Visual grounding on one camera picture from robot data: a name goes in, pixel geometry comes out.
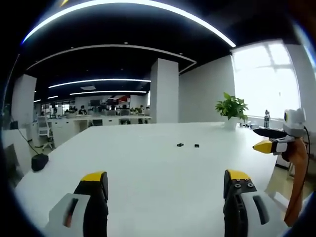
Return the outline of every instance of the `white pot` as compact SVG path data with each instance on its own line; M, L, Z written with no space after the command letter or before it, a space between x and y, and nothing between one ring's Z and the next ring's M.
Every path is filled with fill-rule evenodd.
M236 126L237 126L237 122L238 122L239 119L237 117L231 117L230 120L228 120L227 117L225 117L225 118L226 118L226 121L225 121L224 127L227 130L235 130Z

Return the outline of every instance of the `bottle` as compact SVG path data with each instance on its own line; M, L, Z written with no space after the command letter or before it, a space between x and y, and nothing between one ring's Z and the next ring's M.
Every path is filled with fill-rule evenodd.
M270 123L270 112L268 110L266 110L265 112L265 120L263 123L264 127L269 127L269 123Z

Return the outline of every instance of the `green plant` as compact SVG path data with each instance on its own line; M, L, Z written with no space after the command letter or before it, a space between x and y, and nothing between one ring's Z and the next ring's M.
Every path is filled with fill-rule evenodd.
M228 120L231 117L237 117L246 121L248 117L244 115L243 112L248 110L248 107L247 104L244 103L244 100L230 96L226 92L224 92L224 97L226 100L218 101L218 104L215 106L216 111L219 112L221 116L227 116Z

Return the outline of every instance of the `black ceiling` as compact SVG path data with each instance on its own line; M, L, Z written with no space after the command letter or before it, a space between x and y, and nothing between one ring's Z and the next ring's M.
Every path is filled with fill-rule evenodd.
M277 4L277 1L158 1L207 21L237 46L267 39L294 39L284 8L280 7L281 4ZM40 22L56 11L84 1L69 0L62 8L57 8L61 2L55 1L52 5L54 7L46 14L42 13L37 20ZM37 23L34 20L30 29ZM84 46L105 44L144 46L178 56L127 47L76 50ZM181 58L180 53L197 62L190 67L193 69L228 55L230 49L227 43L205 27L173 12L139 4L104 4L68 13L35 32L21 45L20 58L13 77L17 78L23 73L36 77L38 80L35 99L45 99L54 95L68 97L69 93L83 92L80 89L83 85L67 85L52 89L48 87L85 79L144 79L157 58L178 62L181 71L191 65L192 61ZM70 52L41 62L42 59L65 50ZM94 85L97 90L150 89L149 83L143 82L107 81Z

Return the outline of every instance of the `black cable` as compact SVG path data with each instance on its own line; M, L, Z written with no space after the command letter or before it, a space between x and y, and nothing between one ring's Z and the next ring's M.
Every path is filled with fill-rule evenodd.
M28 145L30 146L30 148L35 151L36 154L39 155L39 153L30 145L29 141L23 136L23 134L21 133L20 129L19 129L19 124L18 124L18 131L21 134L21 136L24 138L24 140L28 143Z
M307 130L307 128L306 128L305 126L304 126L304 129L306 130L306 133L307 133L307 139L308 139L308 153L307 153L308 158L307 158L306 171L305 171L305 174L304 174L304 179L303 179L303 183L302 183L301 189L300 189L300 191L299 191L299 193L298 193L298 195L297 195L297 197L296 197L296 199L295 199L295 201L294 201L294 203L293 203L293 205L292 205L292 208L291 208L291 209L289 209L289 211L288 211L287 215L285 216L284 220L285 220L286 218L288 218L288 216L289 216L289 215L290 215L290 213L292 212L293 208L295 207L295 204L297 203L298 198L300 197L301 193L303 192L304 183L305 183L306 176L307 176L307 173L308 173L308 166L309 166L309 164L310 164L310 156L311 156L311 142L310 142L310 135L309 135L308 130Z

